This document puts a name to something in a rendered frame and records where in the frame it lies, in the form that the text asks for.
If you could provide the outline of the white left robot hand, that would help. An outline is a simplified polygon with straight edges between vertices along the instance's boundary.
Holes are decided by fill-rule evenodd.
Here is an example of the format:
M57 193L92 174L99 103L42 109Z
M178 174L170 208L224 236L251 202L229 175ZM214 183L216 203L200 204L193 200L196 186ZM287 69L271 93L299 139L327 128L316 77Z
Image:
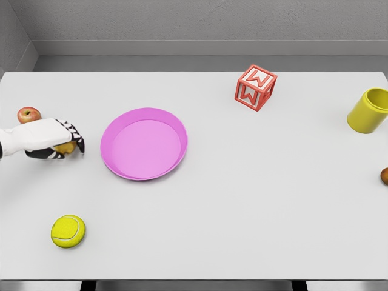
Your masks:
M64 120L46 118L33 121L21 126L30 136L26 138L24 149L29 158L35 159L64 159L65 154L55 147L68 142L75 142L80 152L84 154L85 143L76 127Z

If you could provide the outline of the yellow lemon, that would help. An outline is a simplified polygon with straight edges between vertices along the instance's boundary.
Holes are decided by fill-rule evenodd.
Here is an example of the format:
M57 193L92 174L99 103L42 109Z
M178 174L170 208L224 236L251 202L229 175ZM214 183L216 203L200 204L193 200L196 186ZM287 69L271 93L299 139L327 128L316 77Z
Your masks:
M64 144L60 144L57 146L54 146L54 150L62 155L70 155L74 152L75 148L77 147L76 141L70 141Z

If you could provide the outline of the pink round plate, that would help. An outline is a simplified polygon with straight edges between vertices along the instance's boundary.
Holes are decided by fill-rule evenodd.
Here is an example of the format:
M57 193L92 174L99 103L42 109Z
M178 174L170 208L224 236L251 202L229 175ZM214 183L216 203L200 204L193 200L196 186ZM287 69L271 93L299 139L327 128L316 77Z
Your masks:
M100 143L104 164L134 181L159 178L182 161L188 146L184 124L172 113L140 108L114 119Z

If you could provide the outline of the red apple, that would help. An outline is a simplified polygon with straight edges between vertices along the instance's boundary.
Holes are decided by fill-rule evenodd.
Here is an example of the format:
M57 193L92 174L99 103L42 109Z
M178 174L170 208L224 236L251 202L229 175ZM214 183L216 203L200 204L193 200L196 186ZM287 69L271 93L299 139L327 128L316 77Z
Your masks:
M41 113L34 107L23 107L18 110L17 118L20 124L42 119Z

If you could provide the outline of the yellow tennis ball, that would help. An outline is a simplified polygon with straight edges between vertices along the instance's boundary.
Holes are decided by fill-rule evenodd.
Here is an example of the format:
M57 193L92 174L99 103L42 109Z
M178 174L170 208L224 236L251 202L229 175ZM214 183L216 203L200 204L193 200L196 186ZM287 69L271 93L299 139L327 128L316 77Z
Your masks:
M51 239L61 248L77 246L84 238L86 227L84 221L76 215L64 215L58 218L51 229Z

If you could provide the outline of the red letter W block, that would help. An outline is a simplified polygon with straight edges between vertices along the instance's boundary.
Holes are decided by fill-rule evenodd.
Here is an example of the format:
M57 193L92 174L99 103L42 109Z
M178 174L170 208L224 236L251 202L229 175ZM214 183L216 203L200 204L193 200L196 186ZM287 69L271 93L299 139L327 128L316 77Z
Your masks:
M237 80L235 100L258 112L273 93L278 76L252 64Z

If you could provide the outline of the yellow cup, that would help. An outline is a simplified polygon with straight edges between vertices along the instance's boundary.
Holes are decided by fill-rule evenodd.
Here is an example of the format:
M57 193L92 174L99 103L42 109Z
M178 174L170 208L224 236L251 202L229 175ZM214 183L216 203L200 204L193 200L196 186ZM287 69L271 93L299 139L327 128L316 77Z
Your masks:
M356 132L374 132L388 117L388 90L374 87L366 90L347 115L348 125Z

